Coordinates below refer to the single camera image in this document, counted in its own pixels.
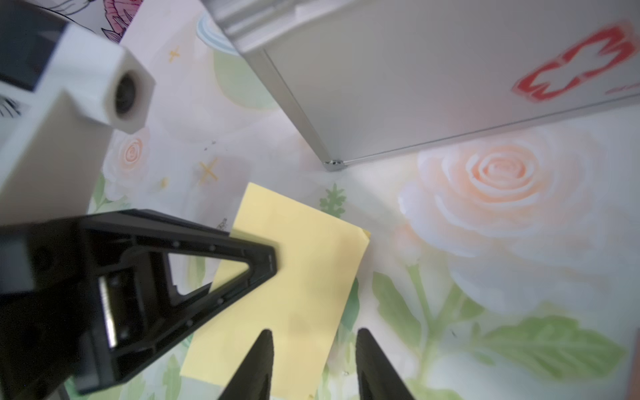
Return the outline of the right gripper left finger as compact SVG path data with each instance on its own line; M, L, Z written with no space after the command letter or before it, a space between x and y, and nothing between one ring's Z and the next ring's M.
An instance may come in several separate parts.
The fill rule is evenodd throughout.
M273 374L273 334L261 331L219 400L269 400Z

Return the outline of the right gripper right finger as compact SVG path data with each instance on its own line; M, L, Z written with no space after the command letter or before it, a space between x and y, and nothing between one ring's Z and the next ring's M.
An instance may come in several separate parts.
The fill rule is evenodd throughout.
M362 400L414 400L370 331L360 328L356 340L356 367Z

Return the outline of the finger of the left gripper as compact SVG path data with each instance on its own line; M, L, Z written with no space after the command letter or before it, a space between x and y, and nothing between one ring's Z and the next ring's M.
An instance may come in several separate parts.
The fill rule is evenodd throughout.
M215 291L181 294L173 254L248 268ZM126 383L277 271L271 246L151 210L4 226L1 392Z

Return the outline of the pale yellow memo pad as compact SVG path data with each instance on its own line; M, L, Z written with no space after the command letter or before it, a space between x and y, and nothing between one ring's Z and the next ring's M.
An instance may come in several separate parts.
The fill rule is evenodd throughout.
M258 335L269 329L271 394L309 399L320 385L370 234L250 183L231 235L273 247L278 271L196 331L181 374L228 384Z

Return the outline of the silver metal first-aid case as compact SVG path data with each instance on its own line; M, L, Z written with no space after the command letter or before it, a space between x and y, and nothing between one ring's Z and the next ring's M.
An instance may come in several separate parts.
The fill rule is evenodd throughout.
M207 1L325 168L639 100L636 1Z

